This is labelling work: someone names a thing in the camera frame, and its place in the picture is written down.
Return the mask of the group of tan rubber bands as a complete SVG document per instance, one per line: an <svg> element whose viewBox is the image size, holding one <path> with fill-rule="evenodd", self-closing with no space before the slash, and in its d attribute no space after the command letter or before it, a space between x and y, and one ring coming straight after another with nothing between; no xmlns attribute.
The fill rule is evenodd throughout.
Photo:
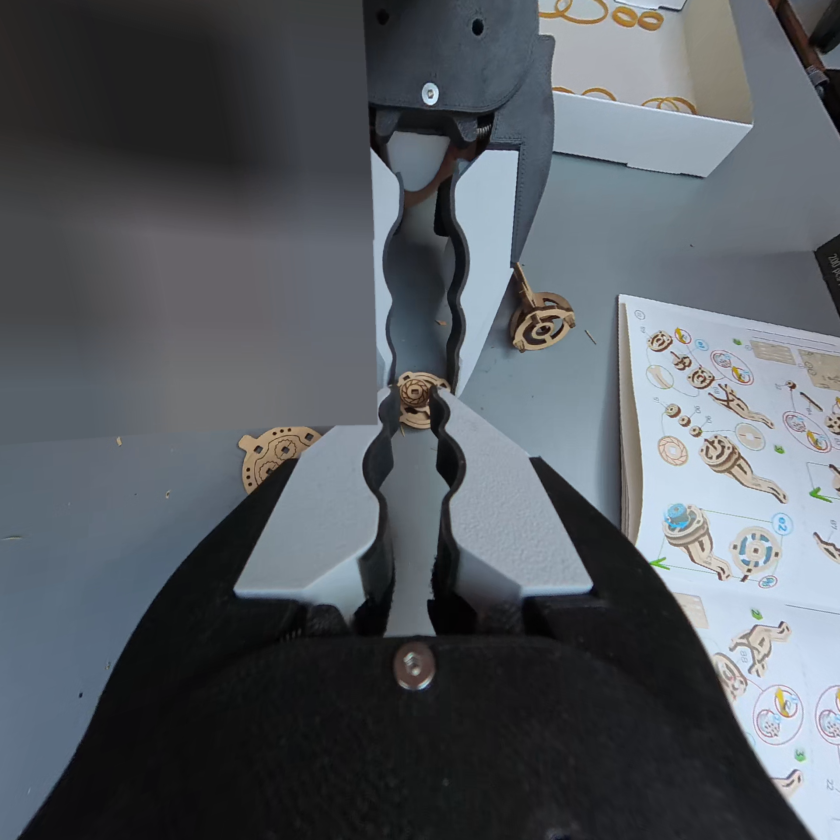
<svg viewBox="0 0 840 840"><path fill-rule="evenodd" d="M554 39L552 90L565 95L698 115L679 14L639 2L539 3Z"/></svg>

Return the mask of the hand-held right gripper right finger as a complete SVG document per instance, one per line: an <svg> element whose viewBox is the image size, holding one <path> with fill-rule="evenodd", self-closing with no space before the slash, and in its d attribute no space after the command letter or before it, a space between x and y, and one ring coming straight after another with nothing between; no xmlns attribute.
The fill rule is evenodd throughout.
<svg viewBox="0 0 840 840"><path fill-rule="evenodd" d="M437 634L522 622L534 596L593 582L529 454L445 389L430 397L444 496L429 616Z"/></svg>

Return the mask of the perforated wooden disc plate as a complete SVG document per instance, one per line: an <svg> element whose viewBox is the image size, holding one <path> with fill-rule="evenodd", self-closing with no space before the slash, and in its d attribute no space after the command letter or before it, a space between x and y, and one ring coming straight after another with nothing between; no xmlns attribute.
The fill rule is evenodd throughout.
<svg viewBox="0 0 840 840"><path fill-rule="evenodd" d="M251 494L280 465L297 459L319 441L321 435L310 427L273 427L258 437L241 437L238 447L245 453L242 480L245 492Z"/></svg>

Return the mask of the illustrated instruction booklet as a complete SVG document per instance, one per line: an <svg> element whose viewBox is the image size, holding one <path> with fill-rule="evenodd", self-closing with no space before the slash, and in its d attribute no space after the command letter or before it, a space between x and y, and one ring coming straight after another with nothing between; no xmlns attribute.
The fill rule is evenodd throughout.
<svg viewBox="0 0 840 840"><path fill-rule="evenodd" d="M814 838L838 838L838 337L621 295L623 530Z"/></svg>

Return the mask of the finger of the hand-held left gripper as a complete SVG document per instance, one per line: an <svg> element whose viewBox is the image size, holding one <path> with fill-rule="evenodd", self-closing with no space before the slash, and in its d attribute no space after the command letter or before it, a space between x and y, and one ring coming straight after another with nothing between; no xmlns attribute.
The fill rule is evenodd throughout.
<svg viewBox="0 0 840 840"><path fill-rule="evenodd" d="M404 190L401 176L393 173L371 149L373 194L374 307L377 390L393 382L395 352L390 337L392 294L385 279L385 257L394 232L403 219Z"/></svg>
<svg viewBox="0 0 840 840"><path fill-rule="evenodd" d="M445 377L456 396L476 367L508 288L517 177L518 152L490 149L471 162L460 161L438 191L454 254Z"/></svg>

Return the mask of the white cardboard box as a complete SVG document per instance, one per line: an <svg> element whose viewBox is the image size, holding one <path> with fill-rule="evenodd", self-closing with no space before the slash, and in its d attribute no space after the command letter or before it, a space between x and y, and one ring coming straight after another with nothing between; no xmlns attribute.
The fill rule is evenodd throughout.
<svg viewBox="0 0 840 840"><path fill-rule="evenodd" d="M753 127L753 103L727 1L639 1L676 11L698 115L553 92L553 149L651 172L708 176Z"/></svg>

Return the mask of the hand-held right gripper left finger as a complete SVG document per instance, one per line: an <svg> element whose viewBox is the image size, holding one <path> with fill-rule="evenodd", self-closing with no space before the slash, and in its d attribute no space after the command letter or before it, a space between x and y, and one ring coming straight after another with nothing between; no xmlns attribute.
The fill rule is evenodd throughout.
<svg viewBox="0 0 840 840"><path fill-rule="evenodd" d="M400 397L378 393L376 425L335 426L297 461L234 591L331 605L358 634L383 634L395 564L382 484Z"/></svg>

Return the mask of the black printed box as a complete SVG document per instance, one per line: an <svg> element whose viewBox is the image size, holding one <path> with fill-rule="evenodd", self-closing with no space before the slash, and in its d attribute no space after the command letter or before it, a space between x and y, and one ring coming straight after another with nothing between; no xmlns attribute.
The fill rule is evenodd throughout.
<svg viewBox="0 0 840 840"><path fill-rule="evenodd" d="M814 257L820 268L822 278L832 297L836 312L840 312L840 262L839 262L840 236L836 235L829 241L820 245L814 252Z"/></svg>

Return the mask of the small wooden gear assembly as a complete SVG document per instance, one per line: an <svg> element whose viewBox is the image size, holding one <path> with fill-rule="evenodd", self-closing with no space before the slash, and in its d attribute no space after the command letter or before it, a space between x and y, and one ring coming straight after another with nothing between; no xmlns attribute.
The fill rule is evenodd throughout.
<svg viewBox="0 0 840 840"><path fill-rule="evenodd" d="M446 379L427 372L406 371L396 382L401 400L400 423L415 429L431 427L429 397L433 388L451 391Z"/></svg>

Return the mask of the dark brown furniture edge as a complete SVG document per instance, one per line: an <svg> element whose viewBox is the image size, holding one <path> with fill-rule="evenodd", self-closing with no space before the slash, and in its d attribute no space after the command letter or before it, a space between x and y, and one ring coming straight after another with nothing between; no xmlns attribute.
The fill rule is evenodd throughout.
<svg viewBox="0 0 840 840"><path fill-rule="evenodd" d="M808 35L788 1L769 1L817 97L836 130L839 130L839 69L828 67L824 58L838 49L838 2L829 2L814 32Z"/></svg>

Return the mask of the wooden wheel assembly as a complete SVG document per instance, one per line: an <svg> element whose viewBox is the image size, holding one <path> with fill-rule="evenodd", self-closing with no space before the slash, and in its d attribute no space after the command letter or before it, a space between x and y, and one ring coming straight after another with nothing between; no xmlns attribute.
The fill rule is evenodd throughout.
<svg viewBox="0 0 840 840"><path fill-rule="evenodd" d="M509 321L513 347L521 353L542 350L565 338L575 326L570 303L552 292L533 291L519 263L514 264L511 279L520 300Z"/></svg>

